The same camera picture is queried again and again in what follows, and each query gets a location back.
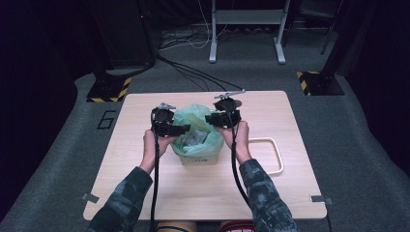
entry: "plastic bag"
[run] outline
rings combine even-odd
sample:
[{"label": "plastic bag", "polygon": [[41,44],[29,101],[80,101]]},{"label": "plastic bag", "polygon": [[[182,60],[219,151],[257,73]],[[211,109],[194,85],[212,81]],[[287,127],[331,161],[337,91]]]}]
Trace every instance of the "plastic bag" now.
[{"label": "plastic bag", "polygon": [[191,104],[175,111],[173,125],[190,124],[190,131],[171,143],[175,154],[182,157],[210,157],[220,153],[223,136],[205,121],[205,115],[210,114],[211,110],[201,104]]}]

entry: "handheld controller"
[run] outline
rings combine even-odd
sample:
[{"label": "handheld controller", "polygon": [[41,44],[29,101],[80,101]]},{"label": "handheld controller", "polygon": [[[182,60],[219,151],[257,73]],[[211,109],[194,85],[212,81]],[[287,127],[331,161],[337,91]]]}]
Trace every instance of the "handheld controller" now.
[{"label": "handheld controller", "polygon": [[158,136],[179,136],[187,131],[190,131],[190,125],[173,126],[174,112],[170,109],[175,109],[175,106],[167,103],[161,103],[155,107],[151,113],[152,128]]},{"label": "handheld controller", "polygon": [[241,106],[242,103],[229,97],[242,93],[245,93],[245,90],[216,96],[215,99],[220,100],[218,102],[215,102],[214,106],[219,112],[211,113],[211,115],[206,115],[205,121],[215,127],[227,127],[229,129],[235,127],[242,120],[239,110],[236,109],[237,107]]}]

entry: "hand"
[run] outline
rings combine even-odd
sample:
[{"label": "hand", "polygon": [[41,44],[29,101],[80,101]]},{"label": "hand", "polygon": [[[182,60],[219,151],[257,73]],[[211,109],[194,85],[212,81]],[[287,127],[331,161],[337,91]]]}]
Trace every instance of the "hand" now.
[{"label": "hand", "polygon": [[[225,139],[226,145],[232,149],[232,129],[225,129],[215,127],[219,131],[223,138]],[[252,158],[249,151],[249,126],[248,122],[241,121],[238,125],[235,126],[234,131],[237,131],[236,135],[236,160],[239,164],[242,164],[244,161]]]},{"label": "hand", "polygon": [[[168,145],[177,140],[178,136],[158,137],[160,145],[160,157],[165,153]],[[139,165],[141,169],[151,174],[155,166],[155,137],[151,130],[146,130],[144,133],[144,156]]]}]

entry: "white metal frame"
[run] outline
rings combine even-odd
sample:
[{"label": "white metal frame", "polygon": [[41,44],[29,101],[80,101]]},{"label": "white metal frame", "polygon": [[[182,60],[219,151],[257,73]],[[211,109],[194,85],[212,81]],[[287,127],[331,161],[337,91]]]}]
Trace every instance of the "white metal frame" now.
[{"label": "white metal frame", "polygon": [[217,24],[278,24],[278,37],[274,38],[278,62],[285,64],[281,38],[289,10],[290,0],[285,0],[282,10],[218,10],[212,0],[212,43],[209,62],[217,62]]}]

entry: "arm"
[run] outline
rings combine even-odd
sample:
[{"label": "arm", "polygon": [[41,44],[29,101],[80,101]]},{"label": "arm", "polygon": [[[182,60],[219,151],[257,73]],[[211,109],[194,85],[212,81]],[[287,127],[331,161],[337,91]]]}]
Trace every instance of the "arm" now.
[{"label": "arm", "polygon": [[[177,137],[159,137],[160,156]],[[87,231],[132,231],[141,213],[155,163],[155,139],[152,131],[144,134],[144,156],[136,167],[112,192],[104,206],[90,221]]]},{"label": "arm", "polygon": [[[232,131],[216,128],[231,147]],[[257,231],[298,231],[298,226],[286,204],[280,199],[274,182],[249,151],[249,126],[240,122],[236,136],[236,159],[247,188],[253,225]]]}]

